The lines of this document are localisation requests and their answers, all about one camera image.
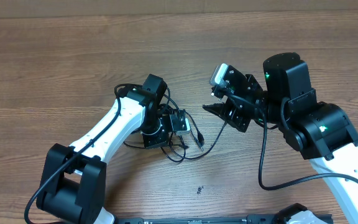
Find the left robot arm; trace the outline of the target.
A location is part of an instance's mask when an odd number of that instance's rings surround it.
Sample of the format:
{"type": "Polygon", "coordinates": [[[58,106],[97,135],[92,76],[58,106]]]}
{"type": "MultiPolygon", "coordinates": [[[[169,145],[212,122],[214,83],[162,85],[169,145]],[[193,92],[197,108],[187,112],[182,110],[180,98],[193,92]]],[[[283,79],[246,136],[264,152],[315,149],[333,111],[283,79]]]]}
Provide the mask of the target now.
{"type": "Polygon", "coordinates": [[[40,187],[24,210],[25,222],[31,222],[30,208],[36,205],[60,223],[116,223],[104,207],[108,163],[135,131],[142,133],[146,149],[168,144],[173,129],[158,113],[166,90],[164,80],[152,74],[141,85],[117,85],[112,108],[88,133],[69,146],[50,148],[40,187]]]}

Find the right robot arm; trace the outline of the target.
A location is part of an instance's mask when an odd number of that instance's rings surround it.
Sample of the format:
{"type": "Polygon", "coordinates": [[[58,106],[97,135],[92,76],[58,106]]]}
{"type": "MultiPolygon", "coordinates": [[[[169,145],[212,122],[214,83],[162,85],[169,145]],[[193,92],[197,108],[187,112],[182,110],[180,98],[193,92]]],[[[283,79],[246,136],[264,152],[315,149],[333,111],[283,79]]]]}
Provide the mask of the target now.
{"type": "Polygon", "coordinates": [[[251,121],[279,129],[286,143],[309,161],[315,174],[275,185],[284,189],[323,179],[349,223],[358,223],[358,132],[338,105],[318,101],[308,66],[294,52],[263,63],[266,87],[251,74],[218,65],[210,79],[218,103],[205,110],[245,132],[251,121]]]}

